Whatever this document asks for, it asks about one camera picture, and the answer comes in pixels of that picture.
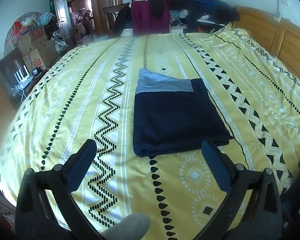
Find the left hand grey glove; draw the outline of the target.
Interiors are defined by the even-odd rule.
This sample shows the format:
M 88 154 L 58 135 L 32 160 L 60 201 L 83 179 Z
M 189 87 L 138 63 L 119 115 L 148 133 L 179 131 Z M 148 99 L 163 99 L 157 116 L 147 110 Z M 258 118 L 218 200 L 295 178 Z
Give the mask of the left hand grey glove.
M 143 213 L 133 213 L 118 224 L 101 233 L 106 240 L 141 240 L 151 226 L 150 218 Z

